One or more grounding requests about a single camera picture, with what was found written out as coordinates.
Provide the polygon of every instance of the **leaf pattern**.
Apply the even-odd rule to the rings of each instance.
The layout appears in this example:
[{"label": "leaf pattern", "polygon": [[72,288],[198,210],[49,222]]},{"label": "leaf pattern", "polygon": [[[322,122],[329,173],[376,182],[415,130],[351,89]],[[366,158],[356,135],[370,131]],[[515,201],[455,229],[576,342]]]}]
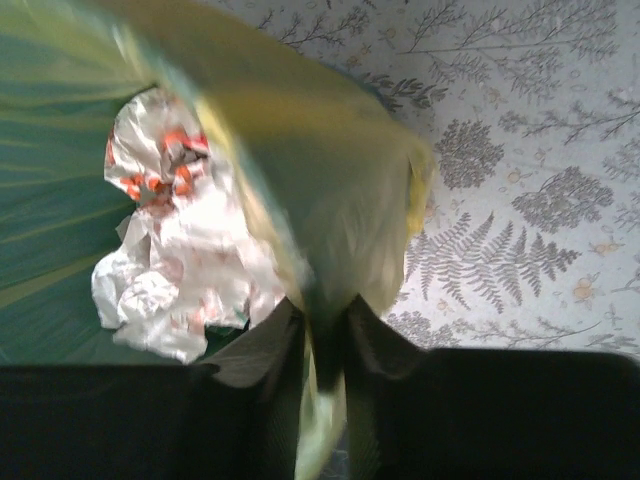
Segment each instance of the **leaf pattern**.
[{"label": "leaf pattern", "polygon": [[465,213],[452,228],[433,237],[422,232],[411,243],[407,276],[419,271],[425,299],[429,299],[430,288],[437,281],[467,310],[471,307],[465,292],[475,292],[502,313],[508,299],[505,294],[522,305],[522,285],[526,284],[539,297],[542,279],[555,281],[556,272],[566,272],[579,256],[576,251],[558,249],[555,242],[545,243],[540,234],[527,248],[526,229],[512,241],[512,222],[490,236],[494,219],[491,214],[471,229],[471,216]]},{"label": "leaf pattern", "polygon": [[600,220],[597,207],[612,203],[611,188],[583,175],[579,167],[569,167],[549,178],[537,192],[515,198],[512,205],[531,225],[556,233],[560,227],[576,228],[582,220]]},{"label": "leaf pattern", "polygon": [[489,127],[482,121],[454,120],[442,139],[435,144],[442,156],[440,170],[449,188],[479,187],[487,177],[495,175],[495,166],[502,160],[502,145],[493,145]]},{"label": "leaf pattern", "polygon": [[[465,7],[441,0],[408,28],[411,45],[402,53],[427,56],[438,82],[486,82],[494,66],[511,91],[540,103],[552,100],[561,86],[554,75],[565,67],[560,60],[564,51],[594,63],[619,48],[613,41],[618,28],[614,0],[535,0],[519,11],[494,6],[481,13]],[[459,30],[456,41],[423,48],[445,27]]]}]

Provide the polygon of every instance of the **wallpaper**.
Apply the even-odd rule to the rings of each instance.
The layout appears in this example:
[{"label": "wallpaper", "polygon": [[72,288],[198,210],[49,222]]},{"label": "wallpaper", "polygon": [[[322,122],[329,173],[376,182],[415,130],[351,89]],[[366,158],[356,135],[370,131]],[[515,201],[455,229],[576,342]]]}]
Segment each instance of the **wallpaper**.
[{"label": "wallpaper", "polygon": [[433,146],[396,330],[640,355],[640,1],[207,3],[375,86]]}]

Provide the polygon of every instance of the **trash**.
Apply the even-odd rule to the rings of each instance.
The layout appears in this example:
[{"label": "trash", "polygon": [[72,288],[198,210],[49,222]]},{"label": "trash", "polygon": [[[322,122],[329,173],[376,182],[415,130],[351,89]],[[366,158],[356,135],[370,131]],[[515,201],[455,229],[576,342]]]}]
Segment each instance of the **trash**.
[{"label": "trash", "polygon": [[104,172],[139,204],[92,275],[115,342],[190,363],[208,327],[254,326],[284,297],[270,247],[249,234],[232,167],[177,98],[154,88],[121,110]]}]

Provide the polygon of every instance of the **plastic bag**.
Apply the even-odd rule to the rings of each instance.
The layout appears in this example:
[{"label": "plastic bag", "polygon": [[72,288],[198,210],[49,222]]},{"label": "plastic bag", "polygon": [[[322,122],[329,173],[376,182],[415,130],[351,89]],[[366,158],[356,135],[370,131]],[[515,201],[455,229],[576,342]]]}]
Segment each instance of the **plastic bag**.
[{"label": "plastic bag", "polygon": [[114,341],[190,363],[205,328],[262,322],[284,297],[269,246],[247,230],[233,171],[184,104],[154,88],[115,119],[105,179],[140,203],[91,276]]},{"label": "plastic bag", "polygon": [[[156,84],[231,159],[249,231],[314,341],[358,292],[392,304],[435,164],[353,81],[192,1],[5,0],[0,35],[4,362],[157,361],[112,345],[89,291],[134,209],[97,159],[120,108]],[[331,352],[316,354],[320,377]],[[316,466],[332,448],[320,437]]]}]

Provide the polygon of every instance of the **trash bag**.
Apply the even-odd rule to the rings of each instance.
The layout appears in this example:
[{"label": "trash bag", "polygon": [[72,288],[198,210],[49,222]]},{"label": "trash bag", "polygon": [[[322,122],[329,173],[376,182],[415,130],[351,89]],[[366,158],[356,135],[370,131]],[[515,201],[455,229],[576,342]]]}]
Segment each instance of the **trash bag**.
[{"label": "trash bag", "polygon": [[[167,361],[112,343],[89,278],[135,208],[103,179],[105,139],[153,85],[225,151],[249,230],[312,335],[357,293],[391,306],[435,166],[350,79],[187,0],[3,0],[0,58],[1,363]],[[307,472],[342,425],[322,428]]]}]

